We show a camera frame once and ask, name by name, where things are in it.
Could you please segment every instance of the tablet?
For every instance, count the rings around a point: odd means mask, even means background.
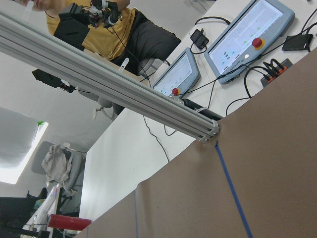
[[[154,83],[153,89],[172,96],[172,90],[177,88],[178,94],[182,94],[191,89],[199,79],[200,73],[194,55],[190,48],[186,48]]]
[[[220,83],[239,76],[290,25],[295,13],[277,0],[252,0],[206,50],[205,58]]]

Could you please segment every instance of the white table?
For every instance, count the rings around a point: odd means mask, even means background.
[[[248,2],[248,0],[218,0],[205,16],[221,16],[232,21]],[[317,7],[316,0],[310,2],[306,0],[281,0],[281,2],[295,11],[296,19],[284,36],[278,38],[272,47],[284,42],[286,36],[299,33],[309,15]],[[308,25],[314,23],[316,19],[317,16],[314,16]],[[169,62],[173,62],[185,47],[191,46],[190,35],[195,29],[204,28],[206,36],[210,40],[208,44],[210,46],[226,28],[225,23],[217,20],[204,20],[202,22],[204,23],[196,25],[189,31],[182,43],[168,58]],[[313,40],[311,49],[314,49],[316,44],[316,41]],[[269,62],[271,58],[275,58],[279,62],[289,58],[293,63],[296,63],[306,54],[307,51],[283,52],[280,47],[253,65],[263,66],[262,62]],[[208,66],[204,55],[195,55],[195,59],[202,77],[197,86],[213,81],[216,77]],[[166,68],[166,65],[162,65],[155,73],[153,81]],[[250,72],[248,87],[252,95],[263,89],[260,83],[261,78],[262,75],[259,73]],[[207,106],[211,87],[212,85],[209,85],[190,93],[187,98],[202,106]],[[225,116],[225,110],[232,101],[246,96],[243,75],[229,84],[221,85],[217,82],[210,109]],[[235,103],[228,112],[233,112],[245,102],[246,100]],[[162,124],[151,119],[146,119],[146,121],[152,133],[162,142],[170,160],[194,141],[193,138],[180,132],[170,137],[166,136]],[[167,131],[171,133],[174,130],[168,128]],[[167,158],[156,139],[149,134],[143,116],[125,109],[87,153],[80,217],[94,221],[132,192],[138,183],[152,176],[166,164]]]

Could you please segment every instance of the red cylinder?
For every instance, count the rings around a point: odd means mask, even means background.
[[[89,226],[90,223],[91,220],[89,219],[51,214],[48,227],[82,231],[87,226]]]

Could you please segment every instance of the black charger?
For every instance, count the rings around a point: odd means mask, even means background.
[[[209,42],[209,39],[204,35],[203,29],[201,29],[201,31],[196,29],[194,33],[190,36],[190,39],[200,50],[205,48],[207,43]]]

